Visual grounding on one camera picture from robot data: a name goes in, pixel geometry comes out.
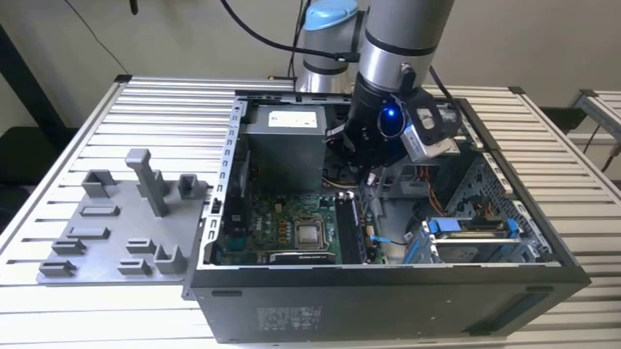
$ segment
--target aluminum table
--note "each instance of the aluminum table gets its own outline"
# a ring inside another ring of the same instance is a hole
[[[235,89],[287,81],[134,77],[115,82],[0,235],[0,344],[8,348],[220,348],[182,286],[47,287],[39,262],[84,192],[90,169],[135,179],[131,148],[150,148],[167,180],[215,182]],[[435,87],[427,87],[439,95]],[[508,338],[286,343],[286,348],[621,348],[621,192],[545,117],[508,88],[450,87],[470,101],[593,284]],[[239,348],[270,347],[239,345]]]

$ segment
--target metal rail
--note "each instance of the metal rail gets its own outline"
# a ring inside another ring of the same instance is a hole
[[[131,147],[148,147],[151,166],[166,179],[194,172],[200,180],[216,181],[235,89],[290,90],[291,85],[134,77],[111,88],[0,236],[1,344],[150,349],[215,345],[198,304],[180,299],[180,286],[44,287],[35,278],[83,196],[88,169],[107,168],[116,178],[134,179],[124,155]],[[506,88],[450,90],[470,101],[593,284],[506,339],[334,342],[314,347],[618,348],[621,193],[526,95]],[[287,348],[310,346],[287,343]]]
[[[621,92],[582,89],[570,106],[582,109],[621,143]]]

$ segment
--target black cable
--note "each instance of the black cable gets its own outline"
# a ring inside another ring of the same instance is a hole
[[[238,17],[235,12],[232,11],[231,6],[228,5],[228,2],[226,0],[220,0],[222,6],[224,7],[228,15],[231,16],[232,20],[235,20],[235,23],[242,27],[242,29],[263,44],[274,47],[275,49],[282,49],[289,52],[295,52],[295,53],[303,53],[306,55],[315,55],[315,56],[322,56],[331,58],[334,60],[338,60],[341,62],[357,62],[357,58],[359,55],[355,52],[342,52],[342,53],[329,53],[323,51],[317,51],[314,49],[301,49],[299,47],[291,47],[286,46],[283,44],[279,44],[278,42],[274,42],[261,36],[250,27],[246,25],[246,23],[242,21],[242,19]]]
[[[303,0],[301,0],[301,7],[298,9],[298,18],[295,19],[295,31],[293,33],[293,47],[298,47],[298,39],[301,37],[302,8],[303,8]],[[290,66],[287,68],[287,78],[291,77],[291,74],[293,74],[293,79],[295,80],[294,59],[295,59],[295,52],[291,52]]]
[[[429,73],[431,74],[431,78],[434,79],[435,84],[438,85],[439,90],[445,94],[445,97],[448,100],[453,100],[453,95],[450,94],[449,90],[446,89],[445,84],[442,83],[442,80],[439,79],[438,73],[435,73],[434,66],[429,66]]]
[[[596,134],[598,133],[598,130],[600,130],[600,125],[597,125],[597,127],[593,130],[593,134],[590,135],[589,141],[586,142],[586,145],[584,146],[582,154],[586,154],[586,150],[589,149],[590,142],[593,142],[593,138]]]
[[[606,169],[609,169],[609,166],[610,166],[610,163],[612,163],[612,160],[614,159],[614,156],[610,155],[609,158],[606,159],[605,161],[605,164],[604,164],[604,167],[601,168],[601,171],[605,172]]]
[[[302,32],[303,25],[307,22],[307,12],[309,12],[309,7],[311,7],[311,2],[313,0],[307,0],[307,3],[303,5],[302,18],[301,18],[301,32]]]
[[[116,58],[116,56],[112,54],[112,52],[110,51],[110,49],[106,47],[106,45],[103,44],[103,42],[99,40],[98,38],[98,34],[95,34],[91,26],[88,25],[87,21],[84,20],[84,18],[82,17],[80,13],[78,12],[76,8],[74,7],[74,5],[71,4],[70,0],[66,0],[66,3],[67,5],[70,5],[71,9],[74,10],[74,12],[76,13],[79,19],[82,20],[82,23],[84,23],[84,25],[87,26],[87,29],[88,31],[91,32],[94,38],[95,38],[95,41],[98,42],[98,44],[102,46],[102,48],[106,50],[106,52],[110,54],[110,56],[112,57],[112,59],[116,61],[116,63],[119,64],[120,68],[123,69],[123,71],[126,72],[126,74],[130,74],[130,72],[127,71],[126,67],[123,66],[123,64],[120,63],[119,61],[119,58]]]
[[[394,240],[391,240],[390,243],[394,244],[394,245],[399,245],[399,246],[407,246],[407,245],[410,245],[409,242],[397,242],[397,241],[394,241]]]
[[[417,211],[418,209],[421,209],[421,206],[422,206],[422,201],[417,201],[414,205],[411,205],[411,217],[410,217],[410,221],[406,224],[405,234],[410,232],[410,229],[414,227],[415,224],[419,224],[425,220],[417,215]]]
[[[130,0],[130,9],[132,11],[132,15],[138,15],[138,0]]]

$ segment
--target power cable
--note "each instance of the power cable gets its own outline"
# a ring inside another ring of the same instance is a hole
[[[598,133],[598,130],[600,130],[600,125],[597,125],[597,127],[593,130],[593,133],[590,134],[589,141],[586,142],[586,145],[584,146],[582,154],[586,154],[586,150],[589,149],[590,142],[593,142],[593,138],[596,134]]]
[[[99,46],[102,46],[102,48],[106,50],[106,52],[110,54],[110,57],[112,57],[112,59],[116,61],[116,63],[119,64],[119,67],[123,69],[123,71],[126,72],[126,74],[130,75],[130,72],[127,71],[126,67],[123,66],[123,64],[120,63],[119,61],[119,58],[116,58],[115,54],[110,51],[110,49],[106,47],[104,43],[102,42],[102,40],[99,40],[98,38],[98,34],[95,34],[91,26],[88,25],[87,21],[84,20],[84,18],[82,17],[80,13],[78,12],[76,8],[74,7],[74,5],[71,4],[70,0],[64,0],[64,2],[67,3],[67,5],[70,5],[71,9],[74,10],[74,12],[76,13],[79,19],[82,20],[82,23],[84,23],[84,25],[87,26],[87,29],[88,31],[91,32],[94,38],[95,38],[95,41],[98,42]]]
[[[302,26],[303,26],[303,14],[306,17],[307,7],[303,5],[303,0],[301,0],[301,7],[298,9],[298,18],[295,21],[295,32],[293,34],[293,47],[298,47],[298,41],[301,40]],[[293,77],[295,80],[295,52],[291,52],[290,56],[290,66],[287,68],[287,78]]]
[[[232,11],[231,6],[228,5],[228,2],[226,0],[220,0],[222,6],[224,7],[228,15],[231,16],[232,20],[235,23],[242,27],[242,29],[263,44],[274,47],[275,49],[282,49],[289,52],[295,52],[295,53],[303,53],[306,55],[315,55],[315,56],[322,56],[331,58],[334,60],[338,60],[339,62],[357,62],[361,54],[358,52],[341,52],[341,53],[330,53],[330,52],[323,52],[318,51],[314,49],[301,49],[299,47],[291,47],[286,46],[283,44],[279,44],[278,42],[274,42],[273,40],[265,38],[261,36],[249,26],[247,24],[242,21],[242,19],[238,17],[235,12]]]
[[[439,79],[438,73],[435,73],[434,66],[429,66],[429,73],[431,74],[431,78],[434,79],[435,84],[438,85],[439,90],[442,91],[442,94],[445,95],[448,100],[453,100],[453,95],[450,94],[449,90],[446,89],[445,84],[442,83],[442,80]]]
[[[614,156],[610,155],[609,158],[606,159],[605,161],[605,164],[604,164],[604,167],[601,168],[601,171],[605,172],[606,169],[609,169],[609,166],[610,166],[610,163],[612,163],[612,160],[614,159]]]

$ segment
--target gray parts tray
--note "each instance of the gray parts tray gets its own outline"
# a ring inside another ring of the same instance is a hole
[[[207,183],[194,174],[164,181],[148,166],[147,150],[132,149],[126,162],[136,155],[144,157],[135,169],[142,171],[140,181],[118,182],[106,170],[88,172],[83,182],[87,195],[42,263],[39,284],[183,281]]]

